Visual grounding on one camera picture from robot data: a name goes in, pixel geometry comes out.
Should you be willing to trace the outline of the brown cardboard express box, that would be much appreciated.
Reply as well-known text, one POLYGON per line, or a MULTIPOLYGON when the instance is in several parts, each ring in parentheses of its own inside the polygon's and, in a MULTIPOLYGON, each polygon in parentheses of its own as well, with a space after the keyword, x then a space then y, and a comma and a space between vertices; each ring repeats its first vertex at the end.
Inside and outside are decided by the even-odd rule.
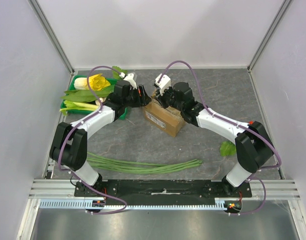
POLYGON ((147 106, 144 106, 142 110, 144 117, 151 124, 172 137, 176 137, 178 132, 186 124, 178 110, 170 106, 163 108, 155 99, 147 106))

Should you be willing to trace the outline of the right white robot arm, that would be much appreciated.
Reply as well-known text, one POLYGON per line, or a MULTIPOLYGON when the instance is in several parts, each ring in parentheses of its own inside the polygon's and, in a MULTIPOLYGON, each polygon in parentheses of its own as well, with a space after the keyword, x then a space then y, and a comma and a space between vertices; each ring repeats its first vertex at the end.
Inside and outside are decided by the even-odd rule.
POLYGON ((236 147, 238 162, 222 179, 221 189, 224 195, 233 197, 237 194, 240 185, 273 156, 272 142, 260 122, 240 122, 212 111, 195 100, 192 89, 186 82, 174 85, 156 82, 154 86, 154 98, 163 108, 175 108, 185 122, 213 131, 236 147))

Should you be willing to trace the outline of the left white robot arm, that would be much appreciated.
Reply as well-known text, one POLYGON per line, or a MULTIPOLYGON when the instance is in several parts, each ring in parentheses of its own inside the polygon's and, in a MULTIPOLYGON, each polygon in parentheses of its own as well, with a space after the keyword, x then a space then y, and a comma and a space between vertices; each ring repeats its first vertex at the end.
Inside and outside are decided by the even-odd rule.
POLYGON ((49 157, 72 171, 85 185, 92 197, 102 193, 102 177, 87 162, 87 141, 98 130, 118 120, 126 108, 144 107, 151 102, 143 85, 133 87, 122 80, 108 95, 103 107, 72 123, 58 124, 50 147, 49 157))

